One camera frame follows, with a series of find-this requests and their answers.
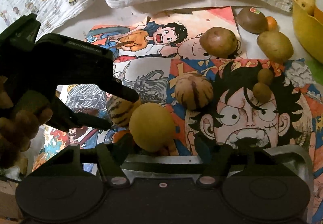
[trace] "fruit sticker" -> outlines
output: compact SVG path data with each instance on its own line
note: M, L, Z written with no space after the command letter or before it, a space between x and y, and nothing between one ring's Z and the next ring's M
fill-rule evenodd
M260 14L260 11L259 10L257 10L256 8L250 8L250 11L251 12L253 12L253 13L255 13L255 14Z

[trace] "cartoon ear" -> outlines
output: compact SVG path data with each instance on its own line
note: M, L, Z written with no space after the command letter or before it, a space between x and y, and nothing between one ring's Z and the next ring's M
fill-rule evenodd
M200 34L196 35L196 36L195 36L195 38L199 38L199 37L201 37L202 35L203 35L203 33L200 33Z
M290 127L290 116L287 113L283 113L278 119L278 135L283 136L287 133Z
M202 116L200 130L207 138L212 140L215 139L213 124L213 117L211 115L205 114Z

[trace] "black circular disc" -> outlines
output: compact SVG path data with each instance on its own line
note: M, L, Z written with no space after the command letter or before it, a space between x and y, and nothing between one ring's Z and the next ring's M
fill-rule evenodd
M63 221L82 216L101 200L103 183L88 176L30 176L16 189L19 207L33 218Z
M307 184L296 176L228 177L222 185L229 206L254 220L277 221L301 214L310 199Z

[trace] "cartoon eye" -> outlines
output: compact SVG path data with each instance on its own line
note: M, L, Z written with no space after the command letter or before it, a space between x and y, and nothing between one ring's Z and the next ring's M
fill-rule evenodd
M277 113L274 111L276 110L276 106L272 102L265 103L260 106L260 108L264 110L259 110L258 115L261 120L270 122L275 119Z
M223 116L220 118L220 122L227 126L236 124L240 119L239 109L232 106L224 107L221 110L220 115Z

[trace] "orange shirt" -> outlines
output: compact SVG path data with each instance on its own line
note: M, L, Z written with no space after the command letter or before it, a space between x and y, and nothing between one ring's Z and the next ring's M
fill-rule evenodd
M148 41L146 40L146 37L149 36L148 32L143 30L134 31L133 33L122 37L119 39L120 42L126 42L131 41L130 44L125 44L125 47L130 47L130 50L132 52L137 52L139 50L142 50L146 48Z

